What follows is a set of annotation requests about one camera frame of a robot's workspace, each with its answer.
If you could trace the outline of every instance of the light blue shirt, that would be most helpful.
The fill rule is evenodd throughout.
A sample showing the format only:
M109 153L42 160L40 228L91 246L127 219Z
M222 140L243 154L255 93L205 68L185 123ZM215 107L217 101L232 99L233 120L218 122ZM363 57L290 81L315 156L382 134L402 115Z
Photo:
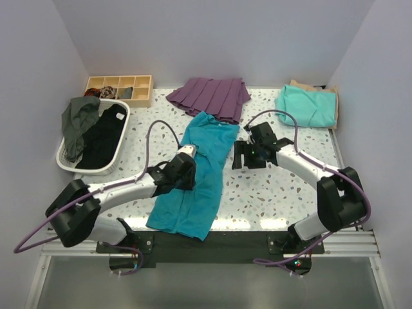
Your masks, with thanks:
M239 126L218 122L204 111L191 121L181 144L197 148L194 189L173 189L157 197L148 227L202 241L206 238L220 205L223 167L238 132Z
M336 94L332 92L305 91L284 85L275 103L276 109L295 117L299 127L332 127L336 123ZM285 124L294 124L288 116L278 116Z

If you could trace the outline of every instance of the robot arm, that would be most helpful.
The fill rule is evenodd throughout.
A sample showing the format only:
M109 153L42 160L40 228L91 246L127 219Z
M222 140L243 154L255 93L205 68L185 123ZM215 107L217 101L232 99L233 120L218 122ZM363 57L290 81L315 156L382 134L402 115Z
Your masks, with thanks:
M65 247L75 246L86 239L118 245L128 236L131 229L123 220L99 216L110 208L128 201L152 198L166 194L172 189L192 190L196 163L196 147L185 145L170 162L149 167L142 175L115 181L86 185L82 180L73 180L46 211L46 217L64 207L79 196L96 192L82 205L63 211L51 220L51 225Z
M362 188L354 169L339 170L303 151L297 153L294 143L287 138L278 140L267 122L245 129L250 143L236 141L232 169L241 168L241 155L249 169L263 168L271 162L295 173L317 191L317 212L289 226L288 245L293 247L325 232L337 232L366 215L360 193L330 172L340 172Z

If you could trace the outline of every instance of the purple pleated skirt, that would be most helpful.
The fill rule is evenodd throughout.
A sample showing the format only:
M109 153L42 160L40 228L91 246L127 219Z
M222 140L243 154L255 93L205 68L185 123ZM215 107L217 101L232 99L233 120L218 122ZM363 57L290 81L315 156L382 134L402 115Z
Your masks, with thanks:
M250 95L242 79L191 78L166 99L190 116L204 111L219 121L239 124L243 104Z

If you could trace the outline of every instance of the terrazzo table surface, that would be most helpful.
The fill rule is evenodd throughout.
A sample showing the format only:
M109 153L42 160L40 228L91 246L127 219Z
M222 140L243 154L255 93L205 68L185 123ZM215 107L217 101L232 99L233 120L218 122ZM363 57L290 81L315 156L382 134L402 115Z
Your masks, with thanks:
M181 139L192 117L166 101L173 89L154 89L151 108L132 108L129 128L116 170L105 176L82 176L87 183L102 183L139 173L144 167L145 135L156 119L168 122ZM242 127L257 113L274 108L279 89L248 89L252 99L244 105L238 139L248 135ZM293 127L280 122L273 113L262 115L254 124L269 121L278 138L294 139ZM338 166L327 129L299 128L298 146L310 155ZM176 142L163 124L154 126L150 138L149 166L170 160L176 152ZM293 173L268 164L266 169L231 169L233 148L223 170L221 203L212 230L286 230L287 226L316 211L316 192ZM137 200L114 207L103 214L124 218L134 230L151 230L146 221L155 198Z

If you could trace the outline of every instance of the clothing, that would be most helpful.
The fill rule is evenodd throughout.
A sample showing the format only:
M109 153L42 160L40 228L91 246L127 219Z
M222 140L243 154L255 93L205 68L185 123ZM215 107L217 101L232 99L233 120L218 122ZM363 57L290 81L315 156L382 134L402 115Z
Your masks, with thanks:
M89 88L84 93L84 96L93 95L94 97L100 97L100 89L98 88Z
M118 104L105 110L94 126L83 134L84 150L77 169L101 169L113 159L122 135L127 111Z
M305 91L284 85L275 102L276 109L290 113L300 127L330 127L336 123L334 93ZM294 124L288 116L280 113L278 116L285 124Z
M62 132L67 160L74 162L82 154L82 135L98 120L100 100L97 97L79 97L70 100L62 114Z
M100 98L115 98L117 93L117 89L113 88L112 86L103 87Z
M250 95L242 79L191 78L166 99L190 116L205 111L220 121L239 124L243 104Z
M298 83L296 80L292 79L290 81L291 86L299 87L302 88L305 91L323 91L323 92L332 92L336 94L336 105L335 105L335 124L333 126L330 126L328 129L336 129L337 128L337 117L338 117L338 110L339 110L339 96L337 94L337 88L336 86L330 88L330 89L317 89L315 87L306 85L306 84L301 84Z
M173 189L157 197L148 227L202 241L206 238L219 209L223 167L238 132L239 126L222 124L203 111L191 121L182 145L196 145L196 185L193 191Z
M131 98L131 93L133 91L133 87L128 87L126 90L122 93L121 96L119 96L120 100L129 100Z

